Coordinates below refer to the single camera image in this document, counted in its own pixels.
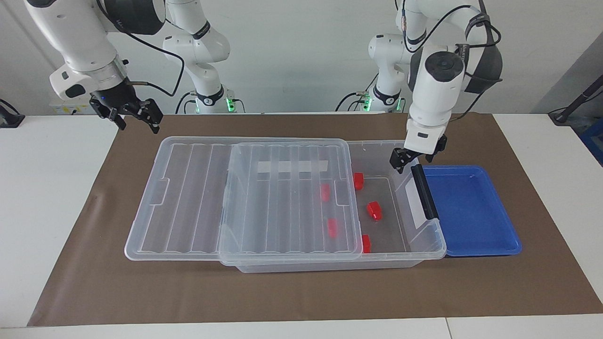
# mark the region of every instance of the green indicator light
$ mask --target green indicator light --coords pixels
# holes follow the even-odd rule
[[[367,98],[364,101],[364,106],[362,107],[362,110],[365,112],[369,112],[371,110],[371,98]]]
[[[229,112],[234,112],[235,111],[235,104],[234,104],[234,102],[230,98],[226,98],[226,104],[228,105],[228,111]]]

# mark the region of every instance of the blue tray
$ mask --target blue tray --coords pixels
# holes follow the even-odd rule
[[[424,166],[449,256],[516,255],[522,244],[479,166]]]

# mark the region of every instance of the red block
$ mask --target red block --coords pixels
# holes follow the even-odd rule
[[[323,202],[327,202],[331,199],[331,186],[329,186],[328,183],[320,185],[320,199]]]
[[[354,188],[360,191],[364,187],[364,174],[360,172],[354,173]]]
[[[371,253],[371,239],[368,237],[368,234],[362,235],[362,252]]]
[[[379,206],[378,202],[373,201],[372,203],[368,203],[367,211],[373,220],[379,221],[383,219],[383,212],[381,211],[381,206]]]
[[[337,238],[337,219],[328,219],[327,228],[329,230],[329,237]]]

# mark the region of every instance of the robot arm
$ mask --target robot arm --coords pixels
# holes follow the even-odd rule
[[[427,18],[446,21],[465,32],[466,43],[425,45]],[[392,166],[404,165],[421,154],[433,155],[446,146],[444,131],[462,90],[482,94],[499,82],[502,58],[482,0],[403,0],[397,19],[402,35],[374,37],[369,54],[379,66],[370,89],[372,110],[391,112],[406,79],[413,91],[404,149],[394,150]]]
[[[52,88],[63,100],[91,94],[90,103],[101,118],[125,128],[119,116],[131,115],[154,133],[163,117],[153,99],[141,101],[130,84],[125,65],[107,39],[109,21],[138,34],[155,34],[165,19],[162,0],[24,0],[40,31],[65,60],[51,76]]]
[[[166,5],[173,24],[187,34],[167,37],[163,49],[178,54],[185,61],[185,71],[195,85],[200,113],[233,112],[234,93],[222,85],[218,71],[209,64],[228,58],[228,40],[211,27],[198,0],[167,0]],[[180,62],[169,54],[166,57]]]

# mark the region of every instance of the brown paper mat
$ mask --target brown paper mat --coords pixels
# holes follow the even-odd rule
[[[124,244],[167,136],[401,139],[405,115],[166,116],[119,132],[28,326],[602,313],[603,306],[490,115],[447,129],[435,163],[483,166],[523,242],[504,258],[414,268],[243,274],[219,262],[132,262]]]

